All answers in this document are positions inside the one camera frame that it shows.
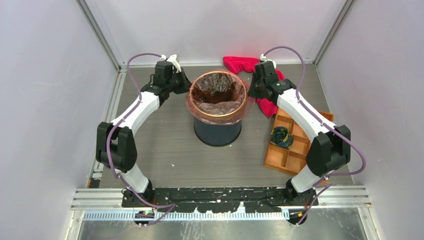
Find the red translucent trash bag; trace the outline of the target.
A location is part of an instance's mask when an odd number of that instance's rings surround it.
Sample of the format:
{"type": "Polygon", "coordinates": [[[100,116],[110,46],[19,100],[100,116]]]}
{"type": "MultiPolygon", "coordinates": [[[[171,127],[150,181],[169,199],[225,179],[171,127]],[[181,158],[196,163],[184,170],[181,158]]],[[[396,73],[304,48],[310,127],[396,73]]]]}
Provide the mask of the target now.
{"type": "Polygon", "coordinates": [[[193,81],[186,105],[193,117],[209,125],[234,125],[246,117],[255,98],[248,95],[250,84],[228,70],[214,70],[193,81]]]}

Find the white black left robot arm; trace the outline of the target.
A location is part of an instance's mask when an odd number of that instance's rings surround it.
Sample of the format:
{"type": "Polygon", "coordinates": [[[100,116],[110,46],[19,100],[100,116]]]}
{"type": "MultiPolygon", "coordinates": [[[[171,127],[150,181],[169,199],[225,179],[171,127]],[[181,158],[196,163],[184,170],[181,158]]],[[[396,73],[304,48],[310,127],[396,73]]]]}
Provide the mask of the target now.
{"type": "Polygon", "coordinates": [[[191,86],[173,55],[156,63],[150,79],[141,88],[140,96],[121,115],[112,122],[101,122],[96,132],[95,159],[135,190],[134,200],[141,207],[148,207],[154,197],[151,181],[136,164],[138,153],[135,135],[171,93],[185,94],[191,86]]]}

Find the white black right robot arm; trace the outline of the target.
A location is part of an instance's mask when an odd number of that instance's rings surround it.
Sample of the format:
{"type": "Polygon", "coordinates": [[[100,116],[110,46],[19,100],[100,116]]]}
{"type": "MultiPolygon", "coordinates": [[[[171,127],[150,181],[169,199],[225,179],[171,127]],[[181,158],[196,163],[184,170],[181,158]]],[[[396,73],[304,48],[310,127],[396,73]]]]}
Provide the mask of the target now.
{"type": "Polygon", "coordinates": [[[280,80],[271,61],[254,66],[249,96],[267,99],[284,110],[300,126],[310,140],[306,165],[286,184],[285,198],[291,205],[299,205],[306,191],[319,184],[324,177],[350,162],[351,131],[337,126],[322,116],[300,94],[289,80],[280,80]]]}

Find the dark blue gold-rimmed trash bin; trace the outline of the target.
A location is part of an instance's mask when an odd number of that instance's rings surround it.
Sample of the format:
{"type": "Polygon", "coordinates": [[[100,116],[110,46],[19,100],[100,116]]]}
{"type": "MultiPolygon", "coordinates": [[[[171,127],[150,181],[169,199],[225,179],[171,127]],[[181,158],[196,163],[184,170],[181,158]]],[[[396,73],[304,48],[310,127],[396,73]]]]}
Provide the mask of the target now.
{"type": "Polygon", "coordinates": [[[223,147],[233,143],[242,131],[242,120],[233,125],[212,125],[193,117],[193,128],[197,138],[206,145],[223,147]]]}

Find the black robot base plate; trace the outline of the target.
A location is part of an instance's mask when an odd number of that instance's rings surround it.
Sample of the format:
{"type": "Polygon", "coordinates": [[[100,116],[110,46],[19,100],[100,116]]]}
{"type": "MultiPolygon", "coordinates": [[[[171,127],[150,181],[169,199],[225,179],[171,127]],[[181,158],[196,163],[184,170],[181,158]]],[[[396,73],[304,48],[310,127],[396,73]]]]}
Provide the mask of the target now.
{"type": "Polygon", "coordinates": [[[309,190],[294,197],[286,196],[283,187],[176,187],[155,188],[153,195],[145,200],[153,205],[165,206],[165,213],[175,205],[171,212],[177,213],[234,213],[244,207],[246,213],[277,213],[281,207],[306,209],[316,196],[315,190],[309,190]]]}

